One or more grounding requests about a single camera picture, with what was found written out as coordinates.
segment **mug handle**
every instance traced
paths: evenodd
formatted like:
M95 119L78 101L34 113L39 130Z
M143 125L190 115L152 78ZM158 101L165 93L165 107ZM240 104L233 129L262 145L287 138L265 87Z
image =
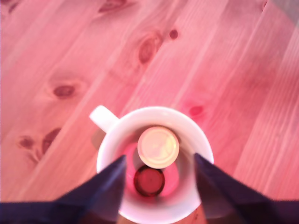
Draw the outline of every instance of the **mug handle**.
M119 120L118 117L102 105L95 108L89 115L89 118L106 133Z

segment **wooden floor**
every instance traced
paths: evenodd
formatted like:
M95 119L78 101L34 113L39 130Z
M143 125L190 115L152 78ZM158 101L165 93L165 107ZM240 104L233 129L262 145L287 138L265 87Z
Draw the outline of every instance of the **wooden floor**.
M299 199L299 0L2 0L2 201L93 176L98 105L175 108L217 166ZM202 209L178 223L205 223Z

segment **mug rim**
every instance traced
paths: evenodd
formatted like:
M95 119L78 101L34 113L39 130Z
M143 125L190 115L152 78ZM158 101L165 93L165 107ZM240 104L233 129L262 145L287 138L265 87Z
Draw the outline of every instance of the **mug rim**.
M208 160L211 163L214 163L214 155L213 155L213 152L212 152L212 148L211 148L211 145L210 145L210 143L209 143L209 141L208 141L205 133L203 132L203 130L190 117L188 117L187 115L183 114L180 111L177 111L177 110L169 108L169 107L164 107L164 106L148 106L148 107L138 108L136 110L130 111L129 113L125 114L123 117L119 118L119 120L110 128L110 130L107 131L107 133L106 133L106 135L105 135L105 137L104 137L104 139L103 139L103 141L102 141L102 143L101 143L101 145L99 147L99 151L98 151L97 166L96 166L97 173L100 172L102 169L104 169L106 167L106 166L101 166L101 164L102 164L102 158L103 158L103 152L104 152L104 150L102 150L102 148L106 147L107 139L110 138L111 135L113 135L113 133L115 132L115 130L117 130L117 127L119 125L121 125L125 120L130 119L131 117L133 117L137 113L140 113L142 111L151 111L151 110L154 110L154 111L167 111L167 112L176 114L178 116L181 116L186 121L188 121L189 124L192 125L198 131L198 133L201 136L204 137L203 139L204 139L204 142L205 142L205 145L207 147L208 154L209 154ZM190 212L185 211L184 213L180 213L180 215L178 215L178 216L173 216L171 218L171 220L169 220L169 221L171 223L177 222L177 221L179 221L179 220L187 217L186 213L187 213L187 216L190 214ZM139 219L135 219L135 218L131 217L130 215L127 215L126 213L123 213L120 209L119 209L119 214L122 215L123 217L125 217L125 218L133 221L133 222L136 222L136 223L140 222Z

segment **white bottle cap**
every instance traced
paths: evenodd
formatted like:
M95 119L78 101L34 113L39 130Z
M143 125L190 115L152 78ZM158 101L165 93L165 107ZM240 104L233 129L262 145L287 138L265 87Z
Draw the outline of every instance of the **white bottle cap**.
M140 136L137 151L147 166L162 169L177 159L179 143L171 130L165 127L151 127Z

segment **white mug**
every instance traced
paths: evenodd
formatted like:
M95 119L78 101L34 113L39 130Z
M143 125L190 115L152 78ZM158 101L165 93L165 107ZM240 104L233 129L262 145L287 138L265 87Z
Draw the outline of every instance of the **white mug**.
M211 146L200 127L188 116L171 108L151 106L132 111L117 118L100 105L90 119L106 135L98 153L99 173L122 154L127 155L126 189L119 213L140 224L169 224L190 215L199 205L194 174L194 153L214 163ZM163 173L165 186L157 198L144 198L134 188L134 172L142 166L136 154L138 136L150 126L171 129L180 142L180 152L175 164Z

